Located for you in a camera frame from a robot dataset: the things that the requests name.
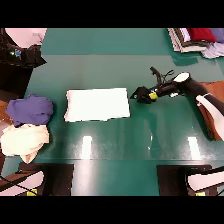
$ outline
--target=maroon cloth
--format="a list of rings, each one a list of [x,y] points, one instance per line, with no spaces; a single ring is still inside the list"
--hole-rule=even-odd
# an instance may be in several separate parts
[[[206,40],[208,42],[216,42],[215,36],[209,28],[187,28],[192,41]]]

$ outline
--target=blue cloth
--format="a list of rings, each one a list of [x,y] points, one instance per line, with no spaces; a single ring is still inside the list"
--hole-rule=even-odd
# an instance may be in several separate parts
[[[224,43],[224,28],[210,28],[216,38],[216,42]]]
[[[53,103],[46,97],[30,94],[27,99],[10,100],[6,113],[14,120],[14,125],[44,125],[53,114]]]

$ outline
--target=cream cloth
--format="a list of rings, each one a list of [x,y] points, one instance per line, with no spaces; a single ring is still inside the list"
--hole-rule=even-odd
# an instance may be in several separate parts
[[[19,128],[11,125],[1,136],[2,153],[6,156],[19,155],[25,163],[30,163],[44,143],[49,143],[46,125],[24,124]]]

